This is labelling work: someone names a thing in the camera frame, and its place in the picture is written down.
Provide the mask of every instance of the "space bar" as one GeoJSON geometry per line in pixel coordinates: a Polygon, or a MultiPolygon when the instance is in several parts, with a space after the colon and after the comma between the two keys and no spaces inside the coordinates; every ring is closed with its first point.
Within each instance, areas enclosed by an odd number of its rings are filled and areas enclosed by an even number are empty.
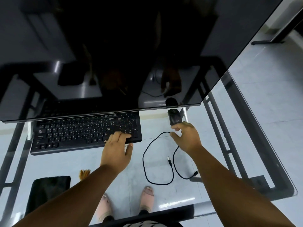
{"type": "Polygon", "coordinates": [[[65,141],[65,142],[59,142],[59,147],[61,146],[81,146],[85,145],[86,140],[73,140],[73,141],[65,141]]]}

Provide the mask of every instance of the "glass tabletop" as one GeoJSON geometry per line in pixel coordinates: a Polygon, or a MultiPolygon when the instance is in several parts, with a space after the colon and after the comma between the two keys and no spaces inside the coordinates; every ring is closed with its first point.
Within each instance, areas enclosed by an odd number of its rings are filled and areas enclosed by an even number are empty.
{"type": "MultiPolygon", "coordinates": [[[[201,91],[204,91],[203,83],[198,83],[191,94],[201,94],[201,91]]],[[[188,120],[198,130],[203,146],[235,175],[271,200],[296,195],[290,177],[229,72],[200,106],[187,110],[188,120]]],[[[143,152],[160,133],[171,131],[167,110],[141,111],[140,118],[142,141],[134,144],[130,164],[106,191],[116,219],[138,214],[140,194],[149,185],[142,166],[143,152]]],[[[33,156],[29,154],[32,140],[27,140],[27,130],[25,123],[3,124],[0,130],[1,226],[12,226],[24,216],[36,179],[70,176],[72,187],[80,181],[81,169],[93,171],[100,165],[103,148],[33,156]]],[[[150,146],[145,155],[149,180],[155,183],[171,180],[167,156],[172,159],[176,147],[167,133],[150,146]]],[[[191,158],[181,150],[176,153],[175,163],[183,177],[190,177],[197,170],[191,158]]],[[[194,204],[195,217],[215,212],[199,175],[191,180],[175,175],[170,185],[153,185],[153,188],[153,211],[194,204]]],[[[90,224],[96,223],[94,216],[90,224]]]]}

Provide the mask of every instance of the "floor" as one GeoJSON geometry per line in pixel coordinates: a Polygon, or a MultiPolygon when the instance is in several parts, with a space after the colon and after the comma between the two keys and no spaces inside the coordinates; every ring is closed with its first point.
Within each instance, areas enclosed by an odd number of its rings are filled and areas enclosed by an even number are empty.
{"type": "MultiPolygon", "coordinates": [[[[296,225],[302,221],[300,210],[303,208],[303,50],[291,39],[281,45],[248,45],[237,58],[229,71],[247,100],[269,141],[284,164],[297,190],[297,196],[275,201],[274,204],[296,225]]],[[[213,95],[222,113],[223,119],[235,142],[248,176],[264,175],[271,185],[271,180],[258,157],[252,142],[249,140],[244,126],[232,103],[219,82],[213,89],[213,95]]],[[[170,131],[169,121],[165,113],[159,116],[141,116],[142,137],[140,143],[134,145],[131,163],[110,185],[107,194],[110,197],[114,216],[128,217],[138,213],[139,198],[142,189],[148,185],[142,169],[142,154],[148,144],[163,131],[170,131]]],[[[224,165],[225,161],[214,135],[209,118],[203,105],[191,107],[188,111],[190,122],[197,128],[202,144],[224,165]]],[[[0,124],[1,149],[6,150],[12,137],[14,124],[0,124]]],[[[20,157],[23,147],[20,142],[16,157],[20,157]]],[[[176,148],[168,134],[164,134],[153,143],[145,156],[146,174],[152,182],[166,183],[171,180],[171,169],[166,157],[172,158],[176,148]]],[[[100,163],[102,148],[57,153],[44,156],[29,156],[21,187],[17,196],[14,214],[24,213],[32,182],[37,178],[69,175],[71,186],[79,181],[80,169],[94,170],[100,163]]],[[[184,152],[179,151],[175,157],[176,167],[183,176],[190,176],[196,166],[184,152]]],[[[6,182],[13,180],[18,158],[13,160],[12,168],[6,182]]],[[[209,197],[202,183],[185,181],[178,176],[168,186],[153,186],[156,194],[154,210],[208,201],[209,197]]],[[[0,217],[4,209],[4,201],[8,194],[4,190],[0,198],[0,217]]],[[[95,217],[91,224],[97,223],[95,217]]],[[[182,222],[190,226],[222,226],[217,215],[210,215],[182,222]]]]}

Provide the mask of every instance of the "black screen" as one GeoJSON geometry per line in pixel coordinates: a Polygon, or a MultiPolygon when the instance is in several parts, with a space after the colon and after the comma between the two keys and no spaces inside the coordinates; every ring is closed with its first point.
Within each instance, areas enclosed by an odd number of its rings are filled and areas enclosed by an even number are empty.
{"type": "Polygon", "coordinates": [[[2,0],[0,120],[199,105],[282,0],[2,0]]]}

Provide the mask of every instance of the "sandal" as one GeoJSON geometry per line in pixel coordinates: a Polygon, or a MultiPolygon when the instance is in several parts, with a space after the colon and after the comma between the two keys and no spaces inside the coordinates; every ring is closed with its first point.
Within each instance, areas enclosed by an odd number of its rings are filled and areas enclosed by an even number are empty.
{"type": "Polygon", "coordinates": [[[112,206],[106,194],[104,194],[96,209],[96,215],[99,222],[103,222],[107,216],[113,216],[112,206]]]}
{"type": "Polygon", "coordinates": [[[147,210],[152,212],[154,206],[154,191],[152,187],[146,186],[141,194],[140,210],[147,210]]]}

